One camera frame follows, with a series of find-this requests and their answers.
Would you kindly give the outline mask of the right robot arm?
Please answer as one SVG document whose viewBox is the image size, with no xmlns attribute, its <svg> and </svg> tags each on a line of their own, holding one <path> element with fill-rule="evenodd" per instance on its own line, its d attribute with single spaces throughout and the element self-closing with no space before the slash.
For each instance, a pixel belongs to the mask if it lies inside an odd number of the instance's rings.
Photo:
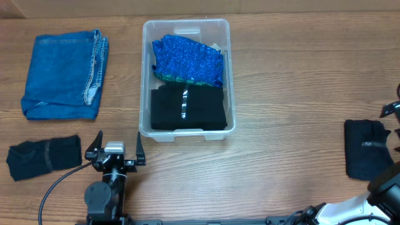
<svg viewBox="0 0 400 225">
<path fill-rule="evenodd" d="M 399 163 L 387 147 L 390 133 L 380 121 L 346 120 L 346 174 L 367 181 L 367 192 L 339 203 L 308 206 L 283 224 L 399 224 Z"/>
</svg>

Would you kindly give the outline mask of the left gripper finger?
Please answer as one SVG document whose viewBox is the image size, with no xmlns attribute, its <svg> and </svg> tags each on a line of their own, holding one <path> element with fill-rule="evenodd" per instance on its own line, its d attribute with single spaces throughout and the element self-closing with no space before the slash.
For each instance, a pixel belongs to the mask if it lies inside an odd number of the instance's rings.
<svg viewBox="0 0 400 225">
<path fill-rule="evenodd" d="M 95 140 L 86 149 L 86 153 L 94 152 L 96 149 L 100 149 L 103 142 L 103 131 L 100 130 L 95 138 Z"/>
<path fill-rule="evenodd" d="M 146 160 L 145 152 L 144 152 L 143 145 L 141 142 L 140 132 L 137 133 L 137 139 L 136 139 L 136 160 L 137 161 L 145 161 Z"/>
</svg>

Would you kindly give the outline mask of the blue sequin fabric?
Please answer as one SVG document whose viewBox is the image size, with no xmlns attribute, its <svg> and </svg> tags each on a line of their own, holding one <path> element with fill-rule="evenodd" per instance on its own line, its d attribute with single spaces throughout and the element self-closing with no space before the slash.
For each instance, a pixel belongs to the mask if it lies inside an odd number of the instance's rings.
<svg viewBox="0 0 400 225">
<path fill-rule="evenodd" d="M 187 37 L 167 34 L 152 42 L 154 75 L 163 81 L 198 86 L 223 86 L 224 56 Z"/>
</svg>

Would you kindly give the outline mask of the large black garment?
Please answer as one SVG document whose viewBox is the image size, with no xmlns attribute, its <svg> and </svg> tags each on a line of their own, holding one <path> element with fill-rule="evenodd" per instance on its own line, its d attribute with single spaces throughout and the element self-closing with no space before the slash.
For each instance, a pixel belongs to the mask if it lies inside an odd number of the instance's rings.
<svg viewBox="0 0 400 225">
<path fill-rule="evenodd" d="M 154 130 L 223 130 L 227 125 L 223 89 L 167 82 L 151 91 Z"/>
</svg>

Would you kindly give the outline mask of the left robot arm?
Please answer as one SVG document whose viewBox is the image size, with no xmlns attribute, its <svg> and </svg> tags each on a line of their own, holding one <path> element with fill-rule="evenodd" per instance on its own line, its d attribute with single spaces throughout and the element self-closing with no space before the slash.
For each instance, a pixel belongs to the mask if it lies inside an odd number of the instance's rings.
<svg viewBox="0 0 400 225">
<path fill-rule="evenodd" d="M 87 148 L 85 159 L 102 173 L 102 180 L 90 184 L 84 193 L 87 206 L 87 224 L 133 224 L 130 215 L 124 213 L 124 197 L 128 173 L 135 173 L 146 165 L 146 157 L 137 134 L 136 159 L 125 158 L 125 144 L 109 141 L 102 147 L 103 132 Z"/>
</svg>

